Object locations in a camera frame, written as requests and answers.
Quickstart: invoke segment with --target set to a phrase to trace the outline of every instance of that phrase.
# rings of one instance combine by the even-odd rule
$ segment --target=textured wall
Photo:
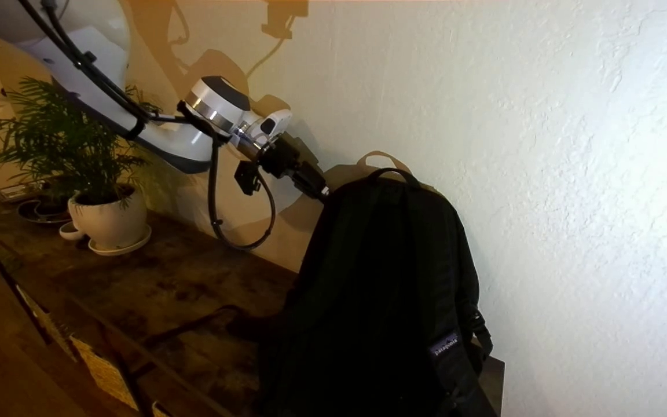
[[[218,69],[284,99],[327,169],[379,147],[457,203],[504,414],[667,414],[667,0],[311,0],[250,77],[267,1],[124,6],[155,99]],[[206,226],[203,181],[167,170],[155,203]],[[297,269],[318,205],[276,192],[259,253]],[[262,199],[224,203],[263,223]]]

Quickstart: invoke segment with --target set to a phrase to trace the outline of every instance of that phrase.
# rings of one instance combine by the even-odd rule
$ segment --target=white pot
[[[88,247],[92,253],[132,253],[150,238],[143,199],[135,187],[129,190],[127,196],[109,203],[78,203],[78,196],[70,199],[71,223],[89,238]]]

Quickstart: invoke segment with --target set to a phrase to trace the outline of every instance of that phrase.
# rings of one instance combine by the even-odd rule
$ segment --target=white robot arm
[[[203,77],[179,102],[181,115],[149,113],[122,93],[127,42],[105,34],[106,29],[88,20],[94,14],[89,9],[121,19],[115,0],[36,1],[34,6],[29,0],[0,0],[0,36],[42,60],[65,89],[118,133],[153,147],[188,173],[206,170],[218,146],[231,143],[247,157],[246,169],[262,166],[272,176],[292,176],[293,186],[315,199],[329,192],[315,162],[306,160],[284,133],[290,110],[262,117],[247,98],[220,77]],[[70,6],[70,28],[61,23],[63,6]],[[237,173],[237,181],[246,192],[255,190],[247,176]]]

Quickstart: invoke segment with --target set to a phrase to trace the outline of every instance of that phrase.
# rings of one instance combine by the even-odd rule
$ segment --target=wooden table
[[[297,275],[175,219],[150,216],[150,226],[142,250],[98,257],[0,201],[0,274],[44,337],[48,329],[19,286],[70,335],[109,357],[142,414],[155,398],[175,414],[253,414],[256,345],[224,323],[234,308],[277,312]],[[501,360],[487,363],[481,384],[501,407]]]

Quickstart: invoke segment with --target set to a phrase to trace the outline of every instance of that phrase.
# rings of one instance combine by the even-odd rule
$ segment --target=black backpack
[[[490,335],[451,203],[379,169],[330,192],[259,350],[263,417],[490,417]]]

